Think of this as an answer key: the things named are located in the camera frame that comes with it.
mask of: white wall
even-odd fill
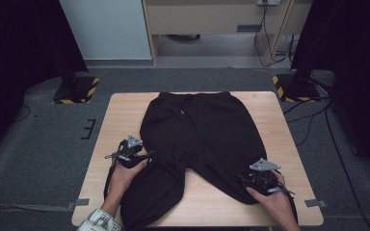
[[[141,0],[60,0],[85,60],[151,60]]]

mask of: sleeve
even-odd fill
[[[107,212],[96,209],[83,220],[77,231],[121,231],[121,227]]]

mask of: black curtain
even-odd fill
[[[314,0],[292,68],[298,78],[313,69],[335,73],[335,111],[356,154],[370,157],[370,1]]]
[[[58,0],[0,0],[0,139],[28,88],[78,71],[87,68]]]

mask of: gray carpet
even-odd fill
[[[151,91],[276,91],[272,77],[288,69],[247,68],[121,68],[91,69],[100,78],[90,103],[55,105],[52,97],[61,83],[55,78],[30,88],[17,120],[0,143],[0,204],[65,207],[77,199],[93,153],[108,102],[116,92]],[[322,110],[329,100],[304,103],[286,115],[286,120]],[[280,102],[286,111],[295,103]],[[342,166],[331,141],[324,114],[289,123],[310,183],[325,218],[319,227],[303,230],[369,230],[346,178],[351,177],[357,198],[370,222],[370,160],[355,156],[337,116],[328,110]],[[89,140],[85,127],[95,119]],[[72,212],[0,210],[0,230],[73,230]]]

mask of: black cable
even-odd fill
[[[73,212],[73,207],[59,207],[49,205],[22,205],[22,204],[0,204],[0,210],[24,210],[37,212]]]
[[[287,109],[283,114],[286,115],[288,114],[290,111],[292,111],[293,109],[299,107],[300,105],[302,105],[303,103],[306,103],[306,102],[309,102],[309,101],[312,101],[312,100],[315,100],[315,99],[328,99],[329,97],[315,97],[315,98],[309,98],[309,99],[306,99],[305,101],[302,101],[296,105],[294,105],[293,107]]]
[[[113,160],[113,164],[109,168],[109,172],[107,174],[106,183],[104,185],[104,191],[103,191],[104,199],[106,199],[106,197],[108,195],[108,192],[109,192],[109,189],[110,189],[111,177],[113,176],[114,170],[116,169],[118,164],[119,164],[119,162],[117,162],[117,158],[115,158]]]
[[[288,53],[290,53],[292,56],[294,56],[295,54],[296,54],[296,52],[293,52],[292,50],[293,50],[293,43],[292,42],[294,42],[294,41],[299,41],[298,39],[295,39],[295,40],[293,40],[293,41],[290,41],[289,43],[288,43],[288,47],[287,47],[287,51],[283,51],[283,50],[277,50],[277,54],[278,55],[287,55]]]
[[[261,64],[262,66],[267,67],[267,66],[271,66],[271,65],[273,65],[273,64],[276,64],[276,63],[282,62],[282,61],[284,61],[286,58],[283,58],[283,59],[281,59],[281,60],[275,60],[275,59],[272,57],[272,47],[271,47],[271,45],[270,45],[269,35],[267,34],[267,30],[266,30],[267,0],[264,0],[264,1],[263,1],[263,4],[264,4],[264,5],[263,5],[263,17],[262,17],[262,19],[261,19],[261,21],[260,21],[260,24],[259,24],[259,26],[257,27],[257,30],[256,30],[256,32],[255,32],[253,43],[254,43],[254,48],[256,49],[256,52],[257,52],[257,55],[258,55],[258,58],[259,58],[260,64]],[[257,48],[257,45],[256,45],[256,44],[257,44],[257,34],[259,33],[259,30],[260,30],[262,27],[263,27],[263,29],[264,29],[264,32],[265,32],[265,35],[266,35],[267,42],[268,42],[268,44],[269,44],[270,58],[271,58],[273,61],[275,61],[275,62],[274,62],[274,63],[272,63],[272,64],[263,64],[263,62],[262,62],[262,60],[261,60],[261,58],[260,58],[260,52],[259,52],[259,49]]]
[[[303,119],[303,118],[311,117],[311,120],[310,120],[310,121],[309,121],[309,123],[308,123],[308,129],[307,129],[307,133],[306,133],[306,135],[305,135],[305,137],[304,137],[304,140],[303,140],[303,141],[301,141],[299,144],[296,144],[296,147],[298,147],[298,146],[302,145],[302,144],[307,140],[308,135],[309,135],[309,133],[310,133],[310,127],[311,127],[311,123],[312,123],[313,118],[314,118],[315,116],[319,115],[320,113],[322,113],[324,110],[326,110],[330,105],[331,105],[331,101],[330,101],[330,102],[329,102],[329,104],[328,104],[326,107],[324,107],[321,111],[319,111],[319,112],[317,112],[317,113],[315,113],[315,114],[313,114],[313,115],[306,115],[306,116],[303,116],[303,117],[300,117],[300,118],[296,118],[296,119],[293,119],[293,120],[291,120],[291,121],[288,121],[288,122],[287,122],[287,123],[295,122],[295,121],[298,121],[298,120]]]
[[[292,57],[292,50],[293,50],[293,42],[294,42],[294,34],[291,36],[291,40],[290,40],[290,43],[288,45],[288,53],[287,53],[287,57],[288,57],[288,60],[290,61],[290,64],[293,63],[293,61],[291,60],[291,57]]]
[[[310,78],[308,79],[310,82],[312,82],[313,84],[317,85],[321,90],[323,90],[325,93],[327,94],[330,94],[332,92],[332,89],[333,89],[333,85],[335,84],[335,79],[336,79],[336,76],[335,76],[335,73],[334,73],[334,76],[332,77],[332,86],[329,86],[327,84],[324,84],[322,83],[321,81],[317,80],[315,77],[314,77],[314,74],[313,74],[314,70],[311,70],[311,73],[310,73]]]
[[[28,114],[27,114],[26,116],[24,116],[24,117],[22,117],[22,118],[18,119],[18,120],[14,120],[13,122],[19,122],[19,121],[22,121],[23,119],[27,118],[27,117],[31,114],[31,112],[32,112],[31,108],[29,108],[28,106],[23,105],[23,106],[22,106],[22,107],[20,107],[20,108],[26,108],[26,109],[28,110]]]
[[[322,113],[330,104],[331,104],[331,101],[330,101],[330,103],[326,107],[324,107],[322,110],[320,110],[319,112],[317,112],[317,113],[315,113],[313,115],[306,115],[306,116],[303,116],[303,117],[295,118],[293,120],[287,121],[287,123],[296,122],[296,121],[299,121],[299,120],[301,120],[303,118],[307,118],[307,117],[311,117],[311,116],[317,116],[320,113]]]
[[[338,158],[340,160],[340,163],[342,165],[342,167],[344,168],[344,172],[345,172],[345,175],[347,177],[347,180],[348,180],[348,183],[350,184],[350,188],[351,188],[351,191],[353,193],[353,196],[356,200],[356,203],[357,203],[357,206],[359,208],[359,211],[361,212],[361,215],[363,217],[363,219],[365,220],[366,224],[368,225],[369,229],[370,229],[370,222],[369,220],[366,218],[366,215],[364,214],[363,210],[362,210],[362,207],[360,205],[360,202],[358,200],[358,197],[357,197],[357,194],[356,194],[356,190],[354,189],[354,186],[353,186],[353,182],[351,181],[351,178],[350,178],[350,174],[348,173],[348,170],[347,168],[345,167],[345,164],[344,164],[344,161],[342,159],[342,156],[341,156],[341,153],[338,149],[338,146],[337,146],[337,143],[335,141],[335,137],[332,133],[332,130],[331,130],[331,127],[330,127],[330,121],[329,121],[329,114],[328,114],[328,110],[325,110],[325,116],[326,116],[326,122],[327,122],[327,126],[329,128],[329,132],[330,132],[330,136],[331,136],[331,139],[332,139],[332,142],[334,144],[334,147],[335,147],[335,151],[337,152],[337,155],[338,155]]]

